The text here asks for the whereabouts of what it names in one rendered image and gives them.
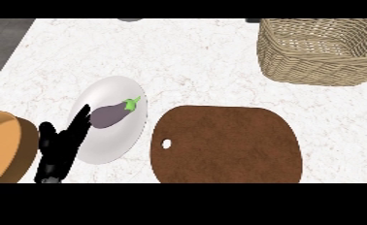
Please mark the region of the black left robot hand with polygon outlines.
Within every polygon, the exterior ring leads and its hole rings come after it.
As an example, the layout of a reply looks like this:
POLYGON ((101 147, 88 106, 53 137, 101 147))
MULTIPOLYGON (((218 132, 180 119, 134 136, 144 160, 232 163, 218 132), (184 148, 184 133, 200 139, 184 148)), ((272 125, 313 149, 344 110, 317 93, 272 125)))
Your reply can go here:
POLYGON ((39 125, 42 159, 35 177, 36 183, 61 183, 67 178, 91 126, 90 105, 84 106, 67 130, 57 132, 54 124, 48 121, 39 125))

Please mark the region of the brown wooden cutting board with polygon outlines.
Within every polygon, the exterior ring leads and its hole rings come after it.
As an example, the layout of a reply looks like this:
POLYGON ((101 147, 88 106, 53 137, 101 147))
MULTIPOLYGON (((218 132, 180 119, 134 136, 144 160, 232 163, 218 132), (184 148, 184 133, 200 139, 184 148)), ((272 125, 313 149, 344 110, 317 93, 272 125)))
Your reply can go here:
POLYGON ((263 108, 169 110, 155 130, 152 164, 162 182, 295 183, 303 174, 294 129, 263 108))

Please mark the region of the tan wicker basket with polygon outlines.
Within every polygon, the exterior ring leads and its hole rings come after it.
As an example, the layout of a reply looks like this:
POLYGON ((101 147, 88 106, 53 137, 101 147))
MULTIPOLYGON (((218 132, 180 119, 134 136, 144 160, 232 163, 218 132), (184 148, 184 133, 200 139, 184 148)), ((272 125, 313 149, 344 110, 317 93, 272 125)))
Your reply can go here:
POLYGON ((367 82, 367 18, 264 18, 257 55, 272 80, 356 86, 367 82))

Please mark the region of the orange wooden bowl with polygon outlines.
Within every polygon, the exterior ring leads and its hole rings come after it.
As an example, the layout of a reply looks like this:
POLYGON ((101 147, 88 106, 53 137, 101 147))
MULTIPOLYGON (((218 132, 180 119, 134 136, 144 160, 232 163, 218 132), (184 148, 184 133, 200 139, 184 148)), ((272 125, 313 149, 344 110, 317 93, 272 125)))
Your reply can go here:
POLYGON ((35 124, 0 112, 0 183, 17 183, 32 166, 39 148, 35 124))

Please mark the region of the purple eggplant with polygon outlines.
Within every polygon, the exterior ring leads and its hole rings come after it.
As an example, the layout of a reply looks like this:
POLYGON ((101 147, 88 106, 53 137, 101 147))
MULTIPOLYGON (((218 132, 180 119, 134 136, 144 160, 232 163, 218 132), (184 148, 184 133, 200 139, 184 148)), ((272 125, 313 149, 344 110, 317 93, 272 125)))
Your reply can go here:
POLYGON ((116 125, 135 112, 141 97, 127 99, 119 104, 104 106, 91 113, 91 124, 97 129, 116 125))

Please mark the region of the white oval plate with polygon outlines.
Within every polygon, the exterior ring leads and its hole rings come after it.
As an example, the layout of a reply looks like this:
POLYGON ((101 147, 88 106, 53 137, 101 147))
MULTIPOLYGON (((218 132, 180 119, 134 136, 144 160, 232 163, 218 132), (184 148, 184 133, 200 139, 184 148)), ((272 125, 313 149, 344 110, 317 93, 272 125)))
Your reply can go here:
POLYGON ((69 122, 85 105, 91 106, 91 111, 106 106, 113 106, 137 99, 137 109, 122 121, 109 128, 91 127, 88 136, 78 152, 78 159, 90 164, 107 164, 113 162, 134 147, 149 118, 149 100, 144 89, 138 82, 124 76, 107 77, 98 80, 81 94, 70 114, 69 122))

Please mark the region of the dark grey appliance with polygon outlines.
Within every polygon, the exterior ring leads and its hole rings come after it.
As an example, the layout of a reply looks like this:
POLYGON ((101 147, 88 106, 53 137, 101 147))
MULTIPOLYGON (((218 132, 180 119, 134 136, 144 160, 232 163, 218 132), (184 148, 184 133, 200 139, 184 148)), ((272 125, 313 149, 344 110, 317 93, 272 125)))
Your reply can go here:
POLYGON ((33 18, 0 18, 0 70, 33 23, 33 18))

